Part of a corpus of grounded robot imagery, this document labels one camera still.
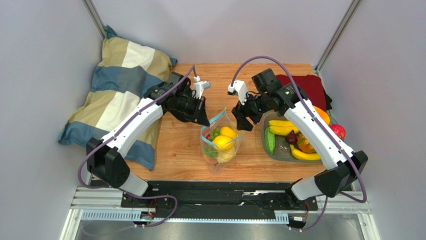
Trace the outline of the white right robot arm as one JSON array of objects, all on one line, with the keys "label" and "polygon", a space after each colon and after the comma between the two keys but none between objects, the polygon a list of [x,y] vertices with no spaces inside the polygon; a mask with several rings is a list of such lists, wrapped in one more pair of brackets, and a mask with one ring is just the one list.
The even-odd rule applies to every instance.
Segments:
[{"label": "white right robot arm", "polygon": [[251,131],[264,113],[275,111],[307,138],[325,167],[315,176],[294,182],[286,190],[288,195],[298,201],[320,195],[333,198],[354,181],[363,184],[361,172],[367,155],[362,150],[354,151],[332,131],[295,82],[282,85],[270,68],[253,76],[252,81],[258,95],[250,95],[241,80],[233,79],[227,87],[229,95],[238,97],[232,109],[237,129]]}]

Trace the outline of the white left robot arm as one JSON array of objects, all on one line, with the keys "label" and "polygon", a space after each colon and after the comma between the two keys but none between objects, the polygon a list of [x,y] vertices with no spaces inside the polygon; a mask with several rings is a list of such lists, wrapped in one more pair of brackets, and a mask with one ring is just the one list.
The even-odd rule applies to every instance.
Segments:
[{"label": "white left robot arm", "polygon": [[211,83],[195,76],[194,83],[184,75],[172,72],[167,81],[150,87],[135,109],[101,139],[86,144],[88,172],[107,186],[143,196],[149,188],[144,179],[131,172],[125,161],[136,140],[165,113],[181,122],[210,126],[203,92]]}]

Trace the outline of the beige bumpy fruit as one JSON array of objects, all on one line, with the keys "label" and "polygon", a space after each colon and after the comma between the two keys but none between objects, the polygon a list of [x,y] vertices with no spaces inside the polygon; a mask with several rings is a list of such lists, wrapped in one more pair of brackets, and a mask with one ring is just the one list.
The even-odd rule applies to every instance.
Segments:
[{"label": "beige bumpy fruit", "polygon": [[219,151],[216,157],[216,161],[220,164],[231,161],[236,155],[236,149],[232,147],[229,150]]}]

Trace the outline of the green grape bunch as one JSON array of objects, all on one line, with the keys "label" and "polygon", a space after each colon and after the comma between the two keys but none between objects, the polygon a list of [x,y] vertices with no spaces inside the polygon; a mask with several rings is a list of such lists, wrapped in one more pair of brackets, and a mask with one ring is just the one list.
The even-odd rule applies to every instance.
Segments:
[{"label": "green grape bunch", "polygon": [[210,159],[214,159],[218,155],[218,150],[216,149],[213,140],[219,136],[220,130],[215,127],[213,129],[207,129],[205,133],[203,133],[203,137],[205,140],[202,140],[202,150],[206,157]]}]

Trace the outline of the yellow lemon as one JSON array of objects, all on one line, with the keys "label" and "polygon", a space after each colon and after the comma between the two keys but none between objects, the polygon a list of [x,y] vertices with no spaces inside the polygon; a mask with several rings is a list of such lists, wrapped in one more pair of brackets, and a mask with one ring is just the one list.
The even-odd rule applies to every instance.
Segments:
[{"label": "yellow lemon", "polygon": [[233,139],[223,135],[218,135],[217,137],[215,137],[212,143],[214,144],[214,148],[216,150],[221,150],[221,151],[227,151],[233,148],[235,145],[235,143],[233,142]]}]

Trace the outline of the yellow pear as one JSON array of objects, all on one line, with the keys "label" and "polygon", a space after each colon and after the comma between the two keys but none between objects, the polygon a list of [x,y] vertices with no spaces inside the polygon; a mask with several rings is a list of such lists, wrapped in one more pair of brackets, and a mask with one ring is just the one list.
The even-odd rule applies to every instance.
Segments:
[{"label": "yellow pear", "polygon": [[235,139],[238,135],[236,133],[236,131],[229,127],[229,126],[223,126],[220,128],[219,133],[221,136],[226,136],[229,137],[231,139]]}]

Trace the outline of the clear zip top bag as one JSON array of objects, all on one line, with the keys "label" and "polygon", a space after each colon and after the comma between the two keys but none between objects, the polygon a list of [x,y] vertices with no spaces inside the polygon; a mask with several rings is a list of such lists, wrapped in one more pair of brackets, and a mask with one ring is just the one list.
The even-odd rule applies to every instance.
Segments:
[{"label": "clear zip top bag", "polygon": [[218,174],[236,157],[245,135],[246,131],[237,129],[226,108],[209,120],[209,126],[201,127],[201,152],[210,173]]}]

